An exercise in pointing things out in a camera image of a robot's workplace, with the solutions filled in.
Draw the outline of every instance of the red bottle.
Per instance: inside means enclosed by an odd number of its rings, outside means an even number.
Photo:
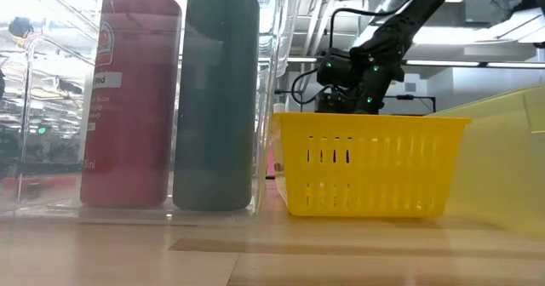
[[[174,0],[103,0],[84,204],[140,207],[166,199],[180,32]]]

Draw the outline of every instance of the black robotic arm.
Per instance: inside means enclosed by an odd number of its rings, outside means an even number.
[[[545,0],[537,1],[545,12]],[[351,102],[343,108],[344,112],[378,114],[390,82],[403,82],[401,60],[413,37],[444,2],[412,0],[401,13],[385,21],[370,40],[349,53],[330,49],[318,68],[318,82],[347,90],[345,98]],[[328,100],[329,94],[318,96],[317,112],[331,112]]]

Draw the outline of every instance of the bottle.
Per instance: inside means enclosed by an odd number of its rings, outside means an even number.
[[[187,0],[174,204],[243,209],[251,199],[257,0]]]
[[[103,0],[80,198],[96,207],[166,199],[181,9]]]

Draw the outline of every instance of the yellow basket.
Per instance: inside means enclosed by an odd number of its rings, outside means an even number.
[[[469,122],[447,117],[274,114],[278,190],[293,215],[440,216]]]

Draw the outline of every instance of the bottle label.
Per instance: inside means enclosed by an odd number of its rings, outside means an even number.
[[[99,43],[96,48],[95,66],[110,65],[113,58],[113,31],[109,24],[100,23]]]
[[[100,72],[93,77],[93,89],[121,88],[121,72]]]

